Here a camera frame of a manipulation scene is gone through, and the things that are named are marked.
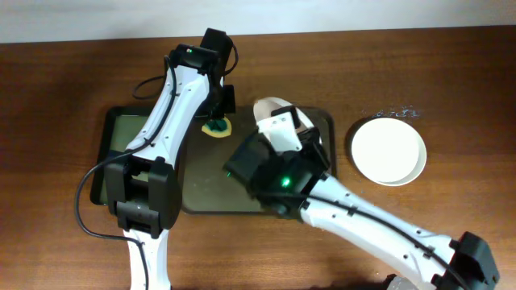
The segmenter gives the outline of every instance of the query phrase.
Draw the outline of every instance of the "yellow sponge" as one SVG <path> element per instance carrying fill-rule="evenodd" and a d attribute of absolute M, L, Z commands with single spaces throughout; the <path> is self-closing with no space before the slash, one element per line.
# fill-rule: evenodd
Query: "yellow sponge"
<path fill-rule="evenodd" d="M 211 119 L 202 126 L 201 130 L 211 137 L 224 138 L 231 135 L 231 122 L 226 117 Z"/>

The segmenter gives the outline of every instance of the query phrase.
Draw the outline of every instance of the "white plate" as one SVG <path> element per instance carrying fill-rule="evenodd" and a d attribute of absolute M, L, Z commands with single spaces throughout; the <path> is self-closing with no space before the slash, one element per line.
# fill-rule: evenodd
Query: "white plate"
<path fill-rule="evenodd" d="M 419 176 L 427 162 L 427 149 L 410 125 L 394 118 L 378 118 L 355 133 L 352 158 L 370 180 L 399 186 Z"/>

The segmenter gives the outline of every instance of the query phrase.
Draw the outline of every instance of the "green sponge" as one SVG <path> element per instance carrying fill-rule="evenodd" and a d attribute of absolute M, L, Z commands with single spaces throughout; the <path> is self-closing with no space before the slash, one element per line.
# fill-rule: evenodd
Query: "green sponge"
<path fill-rule="evenodd" d="M 211 137 L 224 138 L 231 135 L 231 122 L 226 117 L 211 119 L 202 126 L 201 130 Z"/>

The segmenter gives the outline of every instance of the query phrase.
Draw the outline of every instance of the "wooden table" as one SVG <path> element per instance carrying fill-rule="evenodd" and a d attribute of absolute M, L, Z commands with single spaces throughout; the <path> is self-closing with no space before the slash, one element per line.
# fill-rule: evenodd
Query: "wooden table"
<path fill-rule="evenodd" d="M 239 105 L 277 96 L 327 110 L 339 179 L 389 212 L 489 242 L 516 284 L 516 27 L 236 36 L 227 83 Z M 129 289 L 127 245 L 84 234 L 78 181 L 96 160 L 104 114 L 161 73 L 162 56 L 199 38 L 0 45 L 0 288 Z M 344 150 L 361 118 L 410 110 L 428 162 L 413 183 L 376 185 Z M 81 212 L 121 234 L 107 208 Z M 181 214 L 169 239 L 174 289 L 308 289 L 382 281 L 393 270 L 349 242 L 298 222 Z"/>

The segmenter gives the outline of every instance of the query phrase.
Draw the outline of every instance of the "green led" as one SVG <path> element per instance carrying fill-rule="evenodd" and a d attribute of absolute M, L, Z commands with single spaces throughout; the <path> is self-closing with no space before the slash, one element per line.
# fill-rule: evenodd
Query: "green led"
<path fill-rule="evenodd" d="M 287 186 L 289 186 L 289 184 L 290 184 L 290 178 L 285 177 L 284 179 L 281 180 L 282 187 L 287 187 Z"/>

